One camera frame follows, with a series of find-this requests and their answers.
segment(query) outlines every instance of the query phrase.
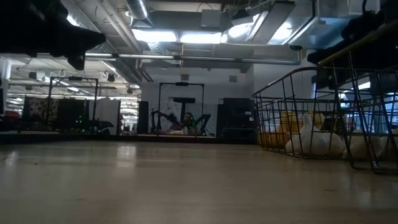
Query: ceiling beam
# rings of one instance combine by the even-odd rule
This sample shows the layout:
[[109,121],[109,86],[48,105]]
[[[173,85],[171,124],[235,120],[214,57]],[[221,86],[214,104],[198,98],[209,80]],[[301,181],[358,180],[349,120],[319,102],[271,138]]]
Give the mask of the ceiling beam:
[[[32,86],[32,87],[50,87],[49,84],[28,84],[28,83],[10,83],[10,86]],[[57,88],[70,88],[70,87],[75,87],[75,88],[95,88],[95,86],[91,85],[59,85],[59,86],[54,86]],[[117,88],[115,86],[99,86],[98,89],[103,89],[103,90],[116,90]]]
[[215,3],[215,4],[232,4],[233,0],[150,0],[149,2],[194,2],[194,3]]

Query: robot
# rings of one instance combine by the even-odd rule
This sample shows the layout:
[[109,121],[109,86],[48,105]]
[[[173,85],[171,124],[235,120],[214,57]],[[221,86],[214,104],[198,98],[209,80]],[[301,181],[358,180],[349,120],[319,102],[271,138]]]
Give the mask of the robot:
[[[155,114],[158,114],[157,125],[155,125]],[[193,115],[188,112],[188,113],[184,114],[184,121],[181,123],[178,121],[177,117],[173,113],[165,114],[160,111],[153,111],[150,115],[152,118],[152,127],[150,129],[150,133],[152,133],[152,134],[158,133],[159,130],[162,129],[162,126],[160,124],[160,118],[164,117],[164,118],[166,118],[167,121],[172,123],[172,125],[169,128],[170,130],[182,131],[182,130],[184,130],[184,128],[187,128],[188,135],[195,135],[195,136],[197,136],[197,135],[207,136],[206,125],[211,117],[210,114],[204,114],[204,115],[200,116],[198,119],[195,119],[193,117]],[[197,126],[202,121],[204,121],[204,122],[200,128],[200,132],[198,132]]]

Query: cable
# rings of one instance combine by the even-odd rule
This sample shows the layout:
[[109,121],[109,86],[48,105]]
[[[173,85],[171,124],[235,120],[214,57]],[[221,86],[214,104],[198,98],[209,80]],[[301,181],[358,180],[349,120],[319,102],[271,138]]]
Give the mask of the cable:
[[366,12],[366,3],[368,2],[368,0],[363,0],[362,2],[362,13],[364,14]]
[[202,3],[199,4],[198,9],[197,9],[197,12],[199,12],[199,8],[200,8],[200,6],[203,5],[203,4],[208,5],[212,10],[214,10],[213,7],[212,7],[210,4],[205,3],[205,2],[202,2]]
[[22,66],[22,68],[20,68],[20,69],[18,70],[17,73],[13,74],[13,75],[10,77],[10,79],[11,79],[12,77],[18,75],[21,71],[25,70],[25,68],[28,66],[28,64],[30,63],[30,61],[31,61],[32,59],[33,59],[33,58],[30,58],[29,61],[27,61],[26,64],[25,64],[24,66]]

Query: ceiling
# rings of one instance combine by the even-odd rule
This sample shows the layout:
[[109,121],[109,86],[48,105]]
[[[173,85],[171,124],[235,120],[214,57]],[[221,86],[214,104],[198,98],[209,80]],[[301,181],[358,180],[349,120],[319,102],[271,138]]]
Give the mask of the ceiling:
[[[68,9],[69,15],[72,18],[73,23],[76,25],[91,29],[94,31],[102,32],[106,35],[107,41],[105,44],[92,49],[90,52],[96,53],[119,53],[119,54],[154,54],[154,50],[151,49],[148,44],[144,41],[139,41],[131,30],[131,18],[129,17],[128,9],[126,6],[126,0],[61,0],[64,6]],[[178,15],[177,12],[185,13],[188,18],[191,15],[194,17],[201,15],[202,10],[211,9],[220,10],[222,13],[221,24],[224,24],[225,16],[227,17],[226,23],[231,25],[231,18],[229,15],[230,11],[238,10],[251,6],[252,17],[259,14],[258,19],[253,20],[251,29],[261,30],[261,35],[267,32],[275,32],[278,28],[283,26],[284,21],[294,20],[300,21],[298,27],[291,27],[289,29],[298,29],[303,26],[305,21],[309,21],[311,18],[312,5],[308,0],[296,0],[296,1],[229,1],[229,0],[206,0],[204,3],[199,0],[152,0],[147,1],[150,7],[150,15],[154,12],[158,14],[168,13],[170,15]],[[284,13],[274,13],[272,16],[273,23],[260,22],[262,19],[267,19],[267,15],[272,15],[272,10],[276,8],[276,5]],[[321,5],[320,9],[325,17],[343,17],[342,15],[333,15],[335,6],[330,4]],[[164,22],[170,21],[170,25],[178,25],[177,18],[164,18]],[[295,41],[302,43],[308,49],[311,45],[314,45],[311,41],[317,39],[317,32],[322,32],[322,35],[330,37],[329,28],[338,30],[339,27],[344,25],[344,21],[341,19],[336,20],[329,19],[325,21],[334,21],[323,24],[321,27],[320,23],[315,23],[313,27],[308,29],[308,35],[301,36]],[[189,24],[190,21],[180,21],[180,23],[186,22]],[[268,23],[270,27],[264,27],[263,24]],[[260,58],[260,59],[271,59],[271,60],[285,60],[287,62],[297,61],[297,53],[285,45],[269,45],[268,40],[263,41],[259,39],[252,41],[241,40],[236,42],[227,42],[225,44],[188,44],[181,42],[161,42],[164,51],[167,54],[173,55],[194,55],[194,56],[206,56],[206,57],[229,57],[229,58]],[[132,84],[140,85],[143,82],[167,82],[167,80],[174,81],[178,80],[179,73],[191,73],[208,76],[208,80],[212,80],[211,77],[215,77],[217,73],[227,74],[229,71],[234,70],[233,73],[245,73],[250,68],[251,64],[247,63],[228,63],[228,62],[212,62],[212,61],[168,61],[168,60],[143,60],[139,61],[136,59],[121,59],[116,62],[104,62],[98,59],[90,59],[85,63],[85,71],[78,72],[69,65],[65,58],[52,58],[49,56],[41,55],[38,58],[30,58],[27,55],[0,55],[3,58],[9,58],[12,60],[12,74],[11,74],[11,92],[12,93],[36,93],[36,94],[47,94],[48,85],[46,79],[32,80],[28,77],[29,72],[44,73],[47,78],[57,77],[62,71],[66,73],[66,76],[74,75],[78,77],[87,78],[98,78],[100,87],[103,88],[99,92],[99,96],[131,96],[139,98],[141,91],[134,89],[134,93],[128,95],[127,88],[135,86]],[[115,81],[108,82],[106,80],[107,74],[115,74]],[[224,75],[220,75],[217,82],[223,82],[225,79]],[[84,90],[78,93],[72,93],[67,91],[67,88],[54,88],[53,93],[56,95],[83,95],[91,96],[95,91],[89,87],[93,83],[74,83],[68,81],[70,85],[80,86],[79,88]],[[25,85],[33,85],[34,89],[27,91]]]

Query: person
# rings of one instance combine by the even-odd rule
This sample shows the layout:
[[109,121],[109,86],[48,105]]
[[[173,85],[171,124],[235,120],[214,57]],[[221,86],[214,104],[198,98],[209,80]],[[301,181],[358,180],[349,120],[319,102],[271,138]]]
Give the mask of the person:
[[189,135],[197,135],[198,134],[197,122],[195,121],[193,114],[191,114],[189,112],[185,113],[184,122],[182,123],[182,125],[184,127],[187,127]]

